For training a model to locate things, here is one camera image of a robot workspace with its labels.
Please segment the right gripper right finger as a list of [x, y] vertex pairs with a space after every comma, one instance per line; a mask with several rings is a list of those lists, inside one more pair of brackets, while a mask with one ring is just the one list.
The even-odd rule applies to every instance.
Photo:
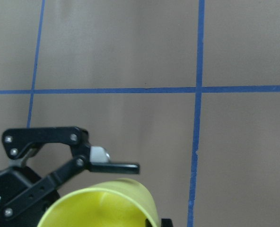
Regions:
[[173, 227], [172, 220], [170, 218], [162, 218], [161, 227]]

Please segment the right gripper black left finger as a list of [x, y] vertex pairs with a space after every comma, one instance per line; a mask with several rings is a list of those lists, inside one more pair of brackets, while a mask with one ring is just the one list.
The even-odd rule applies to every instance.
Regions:
[[148, 219], [145, 220], [145, 227], [152, 227], [152, 224]]

